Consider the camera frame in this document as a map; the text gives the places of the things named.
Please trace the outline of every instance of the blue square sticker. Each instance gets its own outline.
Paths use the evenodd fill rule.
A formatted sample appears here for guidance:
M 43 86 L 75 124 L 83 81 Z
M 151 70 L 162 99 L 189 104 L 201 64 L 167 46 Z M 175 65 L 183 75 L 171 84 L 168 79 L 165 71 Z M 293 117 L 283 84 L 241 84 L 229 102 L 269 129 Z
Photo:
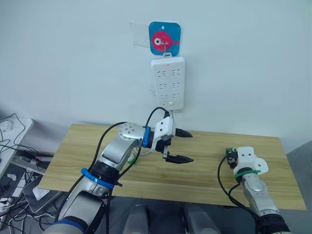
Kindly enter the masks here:
M 181 27 L 177 23 L 154 21 L 149 26 L 150 48 L 154 55 L 165 52 L 177 56 L 180 49 Z

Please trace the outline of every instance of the fish cartoon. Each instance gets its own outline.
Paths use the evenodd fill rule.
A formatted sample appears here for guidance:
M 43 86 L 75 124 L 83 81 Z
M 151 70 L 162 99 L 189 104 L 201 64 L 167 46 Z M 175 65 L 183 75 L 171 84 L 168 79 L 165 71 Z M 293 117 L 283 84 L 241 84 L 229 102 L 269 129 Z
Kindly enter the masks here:
M 166 43 L 166 50 L 169 49 L 173 44 L 179 45 L 179 41 L 173 41 L 171 36 L 164 32 L 164 31 L 158 31 L 155 32 L 152 37 L 152 44 L 153 47 L 158 51 L 164 51 L 165 47 L 164 44 Z

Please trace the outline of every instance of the white wall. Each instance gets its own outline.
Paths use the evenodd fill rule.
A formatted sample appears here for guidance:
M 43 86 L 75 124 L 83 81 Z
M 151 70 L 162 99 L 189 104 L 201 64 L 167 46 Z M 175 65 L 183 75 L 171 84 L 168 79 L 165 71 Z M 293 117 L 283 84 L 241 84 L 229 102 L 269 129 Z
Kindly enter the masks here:
M 0 0 L 0 114 L 54 152 L 71 123 L 144 124 L 155 58 L 129 22 L 174 21 L 187 61 L 181 128 L 312 139 L 310 0 Z

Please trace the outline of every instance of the wooden table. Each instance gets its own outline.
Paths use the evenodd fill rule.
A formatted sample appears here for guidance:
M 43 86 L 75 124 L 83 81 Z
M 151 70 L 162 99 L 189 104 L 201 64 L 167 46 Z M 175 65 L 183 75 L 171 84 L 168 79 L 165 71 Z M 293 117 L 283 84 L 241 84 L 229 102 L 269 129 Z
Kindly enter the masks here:
M 88 168 L 101 134 L 107 126 L 73 124 L 56 152 L 39 187 L 68 191 Z M 117 134 L 114 128 L 105 137 L 101 150 Z M 270 195 L 280 209 L 305 210 L 305 204 L 293 176 L 282 145 L 276 137 L 245 136 L 192 132 L 193 138 L 174 137 L 171 155 L 184 155 L 194 159 L 187 164 L 165 162 L 160 153 L 141 156 L 135 166 L 116 186 L 113 195 L 185 202 L 232 205 L 217 181 L 217 167 L 225 149 L 252 146 L 258 157 L 266 160 L 269 172 L 261 175 Z M 226 189 L 236 184 L 233 171 L 225 162 L 221 167 L 221 180 Z M 248 204 L 241 187 L 233 196 Z

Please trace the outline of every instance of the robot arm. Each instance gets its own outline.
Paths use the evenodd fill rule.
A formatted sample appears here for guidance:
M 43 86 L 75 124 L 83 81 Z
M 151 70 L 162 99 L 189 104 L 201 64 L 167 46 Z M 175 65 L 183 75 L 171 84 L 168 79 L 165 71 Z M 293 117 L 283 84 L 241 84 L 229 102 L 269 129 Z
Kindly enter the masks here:
M 107 144 L 91 170 L 81 170 L 84 177 L 63 205 L 58 221 L 44 234 L 94 233 L 105 212 L 103 199 L 115 185 L 120 186 L 119 172 L 135 147 L 161 152 L 166 161 L 169 158 L 169 161 L 174 163 L 193 161 L 188 157 L 169 155 L 168 146 L 175 135 L 192 137 L 191 134 L 176 129 L 172 113 L 165 114 L 164 119 L 157 123 L 154 132 L 150 127 L 145 128 L 134 123 L 126 122 L 120 125 L 118 135 Z
M 227 149 L 226 157 L 237 182 L 243 186 L 251 210 L 258 216 L 257 230 L 263 234 L 290 234 L 266 184 L 258 176 L 269 170 L 266 161 L 258 158 L 252 147 Z

